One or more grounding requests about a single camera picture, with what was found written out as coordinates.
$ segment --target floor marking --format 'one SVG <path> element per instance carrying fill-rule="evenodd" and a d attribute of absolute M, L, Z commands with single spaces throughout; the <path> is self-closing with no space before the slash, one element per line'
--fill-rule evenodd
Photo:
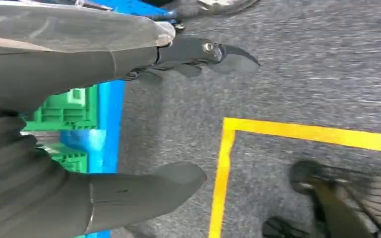
<path fill-rule="evenodd" d="M 209 238 L 221 238 L 231 164 L 230 153 L 236 138 L 236 131 L 276 135 L 381 151 L 380 133 L 293 123 L 224 118 L 212 200 Z"/>

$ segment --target plastic cover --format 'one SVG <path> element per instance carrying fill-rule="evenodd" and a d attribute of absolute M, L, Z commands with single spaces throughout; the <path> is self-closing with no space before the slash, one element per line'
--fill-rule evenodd
<path fill-rule="evenodd" d="M 75 5 L 0 0 L 0 47 L 55 51 L 121 51 L 169 44 L 167 22 Z"/>

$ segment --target gray sleeve cover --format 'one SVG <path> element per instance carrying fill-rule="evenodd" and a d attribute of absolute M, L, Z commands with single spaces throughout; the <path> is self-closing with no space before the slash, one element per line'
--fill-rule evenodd
<path fill-rule="evenodd" d="M 57 92 L 122 77 L 150 65 L 155 48 L 94 53 L 0 53 L 0 238 L 69 238 L 173 211 L 206 180 L 178 162 L 143 176 L 67 172 L 36 139 L 21 135 L 20 113 Z"/>

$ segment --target blue shelf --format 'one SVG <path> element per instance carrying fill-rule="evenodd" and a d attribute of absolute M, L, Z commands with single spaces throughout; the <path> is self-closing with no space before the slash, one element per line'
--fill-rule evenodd
<path fill-rule="evenodd" d="M 166 11 L 137 0 L 96 0 L 127 14 L 165 14 Z M 63 131 L 65 145 L 88 152 L 90 173 L 116 173 L 121 132 L 122 106 L 126 83 L 112 81 L 99 85 L 98 129 Z M 110 238 L 110 231 L 88 234 L 87 238 Z"/>

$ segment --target green plastic crate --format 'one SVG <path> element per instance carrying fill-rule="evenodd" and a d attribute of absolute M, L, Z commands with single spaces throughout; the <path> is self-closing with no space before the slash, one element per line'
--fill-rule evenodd
<path fill-rule="evenodd" d="M 97 117 L 98 86 L 71 89 L 50 96 L 37 111 L 24 116 L 24 131 L 94 129 Z"/>
<path fill-rule="evenodd" d="M 46 150 L 52 159 L 58 161 L 66 170 L 71 172 L 88 172 L 88 155 L 86 152 L 69 148 L 62 143 L 49 143 L 38 146 Z"/>

